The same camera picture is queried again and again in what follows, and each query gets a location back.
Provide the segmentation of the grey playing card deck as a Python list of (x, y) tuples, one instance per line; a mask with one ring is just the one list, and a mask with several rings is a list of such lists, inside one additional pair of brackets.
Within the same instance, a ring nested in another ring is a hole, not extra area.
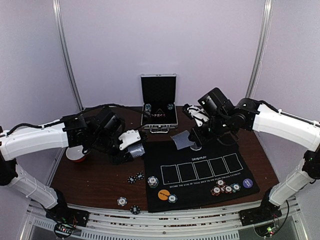
[(145, 154), (145, 149), (142, 143), (135, 143), (127, 147), (128, 152), (135, 159)]

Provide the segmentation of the playing card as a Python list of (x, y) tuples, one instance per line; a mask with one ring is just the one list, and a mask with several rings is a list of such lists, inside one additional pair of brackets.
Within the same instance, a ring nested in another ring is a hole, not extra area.
[(189, 135), (190, 132), (188, 130), (184, 130), (176, 135), (171, 136), (171, 139), (175, 143), (177, 150), (182, 150), (194, 145), (194, 142), (189, 140)]

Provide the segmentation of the small chip stack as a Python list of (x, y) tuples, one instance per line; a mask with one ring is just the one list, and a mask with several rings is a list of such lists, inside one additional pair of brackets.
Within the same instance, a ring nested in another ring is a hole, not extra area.
[(147, 179), (147, 184), (150, 188), (156, 188), (159, 185), (159, 180), (155, 176), (150, 176)]

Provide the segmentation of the orange big blind button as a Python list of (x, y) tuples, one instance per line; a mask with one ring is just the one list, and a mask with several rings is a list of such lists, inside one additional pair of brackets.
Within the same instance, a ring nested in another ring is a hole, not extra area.
[(170, 196), (170, 192), (166, 189), (161, 189), (158, 194), (157, 194), (158, 198), (162, 201), (167, 201), (169, 196)]

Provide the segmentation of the black orange hundred chip stack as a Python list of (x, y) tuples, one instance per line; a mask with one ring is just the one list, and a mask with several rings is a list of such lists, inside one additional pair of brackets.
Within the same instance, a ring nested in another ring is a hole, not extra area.
[(223, 188), (223, 192), (226, 193), (226, 194), (232, 194), (232, 193), (233, 193), (233, 188), (232, 188), (232, 186), (226, 185), (226, 186)]

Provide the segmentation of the blue green fifty chip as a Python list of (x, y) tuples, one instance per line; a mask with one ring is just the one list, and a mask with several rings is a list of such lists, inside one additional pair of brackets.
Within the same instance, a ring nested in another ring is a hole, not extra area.
[(175, 194), (170, 194), (169, 196), (168, 196), (168, 202), (169, 203), (176, 203), (177, 202), (177, 200), (178, 200), (178, 197), (175, 195)]

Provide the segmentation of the purple small blind button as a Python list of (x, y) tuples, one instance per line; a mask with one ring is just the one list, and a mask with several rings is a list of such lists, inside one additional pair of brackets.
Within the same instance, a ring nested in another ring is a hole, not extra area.
[(250, 179), (250, 178), (246, 178), (246, 179), (244, 179), (244, 180), (243, 180), (242, 184), (243, 184), (243, 187), (244, 187), (244, 188), (246, 188), (246, 189), (250, 189), (250, 188), (252, 188), (252, 187), (253, 187), (254, 182), (253, 182), (253, 180), (252, 180), (252, 179)]

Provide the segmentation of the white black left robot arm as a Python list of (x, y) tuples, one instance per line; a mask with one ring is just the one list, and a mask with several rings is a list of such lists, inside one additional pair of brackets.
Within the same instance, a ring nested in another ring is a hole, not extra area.
[(61, 222), (72, 218), (64, 195), (57, 189), (44, 185), (28, 174), (16, 158), (48, 149), (66, 148), (67, 157), (79, 160), (91, 150), (113, 157), (114, 164), (130, 158), (128, 146), (141, 140), (138, 130), (125, 130), (125, 120), (112, 111), (110, 104), (85, 108), (79, 113), (41, 125), (20, 123), (0, 135), (0, 184), (12, 187), (27, 198), (40, 203)]

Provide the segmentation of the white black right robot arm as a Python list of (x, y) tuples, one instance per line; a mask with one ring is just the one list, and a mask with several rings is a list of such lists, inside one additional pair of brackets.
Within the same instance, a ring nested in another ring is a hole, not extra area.
[(320, 178), (318, 121), (292, 115), (264, 100), (245, 97), (233, 104), (218, 87), (203, 95), (198, 105), (185, 104), (183, 112), (195, 121), (189, 139), (199, 148), (210, 140), (221, 142), (225, 134), (236, 136), (239, 130), (246, 130), (305, 149), (298, 165), (266, 192), (265, 200), (256, 210), (261, 221), (268, 220), (288, 198)]

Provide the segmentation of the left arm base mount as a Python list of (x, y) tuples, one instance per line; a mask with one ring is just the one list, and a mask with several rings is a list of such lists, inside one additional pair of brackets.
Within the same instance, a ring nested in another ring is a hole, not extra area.
[(44, 210), (46, 212), (45, 216), (55, 222), (53, 232), (60, 239), (70, 237), (77, 227), (86, 227), (90, 216), (88, 211), (75, 208), (68, 208), (63, 216), (58, 215), (52, 209)]

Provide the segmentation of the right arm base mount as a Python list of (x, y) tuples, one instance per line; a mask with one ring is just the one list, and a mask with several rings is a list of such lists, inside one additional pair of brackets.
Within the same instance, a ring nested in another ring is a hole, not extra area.
[(241, 210), (239, 218), (242, 226), (253, 225), (255, 233), (264, 239), (271, 238), (280, 227), (282, 212), (279, 209), (270, 210), (260, 207)]

